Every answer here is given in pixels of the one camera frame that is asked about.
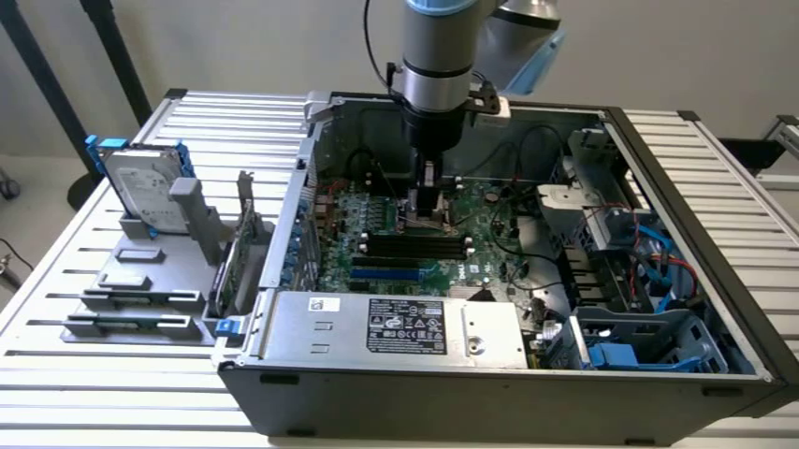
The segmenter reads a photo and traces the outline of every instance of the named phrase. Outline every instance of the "motherboard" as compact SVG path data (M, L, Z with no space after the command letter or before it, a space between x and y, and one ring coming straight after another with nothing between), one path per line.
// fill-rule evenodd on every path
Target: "motherboard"
M509 276L525 270L507 187L467 181L442 194L446 219L414 222L405 204L367 185L335 181L318 196L323 292L469 298L482 290L513 300Z

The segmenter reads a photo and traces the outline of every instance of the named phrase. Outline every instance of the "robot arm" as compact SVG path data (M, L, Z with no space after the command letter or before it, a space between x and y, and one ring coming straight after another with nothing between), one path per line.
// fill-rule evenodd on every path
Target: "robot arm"
M499 113L494 84L514 94L533 91L555 57L559 24L555 0L406 0L399 89L413 148L449 150L467 112ZM479 91L475 69L494 83Z

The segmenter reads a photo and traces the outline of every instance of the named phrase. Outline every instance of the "black pole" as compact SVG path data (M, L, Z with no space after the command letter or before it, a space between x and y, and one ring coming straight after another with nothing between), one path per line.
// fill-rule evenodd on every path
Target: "black pole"
M95 186L103 179L103 175L98 172L91 157L89 157L87 154L87 144L85 143L87 131L81 123L67 94L65 94L59 79L57 79L55 73L53 73L49 59L39 48L39 43L37 42L34 33L31 32L23 14L21 13L17 0L0 0L0 22L10 34L14 47L19 51L21 57L26 62L29 71L34 76L39 90L49 100L50 108L62 124L62 128L65 128L78 157L81 157L89 171L89 174L73 184L73 187L70 187L69 202L75 209L79 209L81 205L83 205L91 195Z
M81 4L85 7L91 22L95 24L111 65L114 65L117 78L126 91L127 102L131 109L134 109L137 121L141 126L145 126L153 114L153 108L147 101L146 89L139 81L137 67L130 59L121 28L117 26L114 5L111 4L111 0L81 0Z

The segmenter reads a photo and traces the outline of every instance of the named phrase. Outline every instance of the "warning label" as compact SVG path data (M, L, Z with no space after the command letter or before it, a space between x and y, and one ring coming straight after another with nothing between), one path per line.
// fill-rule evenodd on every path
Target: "warning label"
M373 298L367 322L373 353L447 354L443 301Z

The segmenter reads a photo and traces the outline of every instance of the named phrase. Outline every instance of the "white wall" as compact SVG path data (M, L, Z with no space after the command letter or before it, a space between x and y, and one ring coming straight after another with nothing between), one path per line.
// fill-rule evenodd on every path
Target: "white wall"
M402 0L375 0L379 61L401 57ZM758 136L799 113L796 0L561 0L567 44L534 100L694 109L718 135ZM137 123L78 0L21 0L86 128ZM362 0L115 0L155 106L169 87L266 93L381 90ZM70 155L67 138L0 32L0 152Z

